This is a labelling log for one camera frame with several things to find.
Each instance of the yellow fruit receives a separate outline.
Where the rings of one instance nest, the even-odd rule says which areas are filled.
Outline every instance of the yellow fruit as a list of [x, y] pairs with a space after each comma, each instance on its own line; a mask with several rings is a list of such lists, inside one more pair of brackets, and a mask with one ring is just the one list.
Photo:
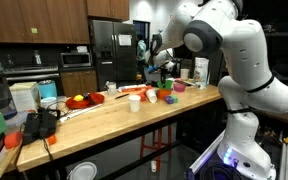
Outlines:
[[84, 97], [82, 95], [76, 95], [73, 100], [79, 102], [79, 101], [83, 101], [83, 99]]

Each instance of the red plate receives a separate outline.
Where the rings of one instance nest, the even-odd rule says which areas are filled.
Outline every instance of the red plate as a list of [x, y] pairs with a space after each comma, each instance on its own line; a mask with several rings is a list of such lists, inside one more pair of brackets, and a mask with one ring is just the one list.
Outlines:
[[[95, 102], [95, 105], [101, 104], [104, 102], [105, 97], [102, 94], [97, 94], [97, 93], [89, 93], [89, 97], [92, 98], [92, 100]], [[83, 100], [83, 101], [74, 101], [74, 97], [69, 98], [65, 104], [68, 108], [70, 109], [84, 109], [88, 108], [91, 106], [94, 106], [90, 103], [89, 100]]]

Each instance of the microwave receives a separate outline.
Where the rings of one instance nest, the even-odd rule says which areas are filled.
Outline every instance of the microwave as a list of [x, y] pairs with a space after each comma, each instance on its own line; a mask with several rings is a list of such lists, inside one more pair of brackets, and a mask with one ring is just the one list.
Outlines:
[[64, 68], [91, 66], [92, 59], [90, 53], [61, 53]]

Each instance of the backsplash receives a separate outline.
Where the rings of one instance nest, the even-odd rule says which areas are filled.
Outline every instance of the backsplash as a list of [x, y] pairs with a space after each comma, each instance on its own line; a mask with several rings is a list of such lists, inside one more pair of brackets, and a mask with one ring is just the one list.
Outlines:
[[61, 53], [67, 51], [64, 44], [2, 44], [0, 43], [0, 62], [9, 66], [7, 54], [11, 55], [15, 65], [32, 64], [34, 50], [38, 50], [42, 63], [61, 65]]

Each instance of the oven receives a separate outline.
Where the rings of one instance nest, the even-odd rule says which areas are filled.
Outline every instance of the oven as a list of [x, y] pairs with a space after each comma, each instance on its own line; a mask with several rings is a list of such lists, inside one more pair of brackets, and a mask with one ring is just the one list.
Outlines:
[[63, 85], [57, 65], [25, 65], [4, 68], [4, 77], [11, 86], [19, 82], [40, 82], [52, 80], [56, 84], [58, 96], [63, 96]]

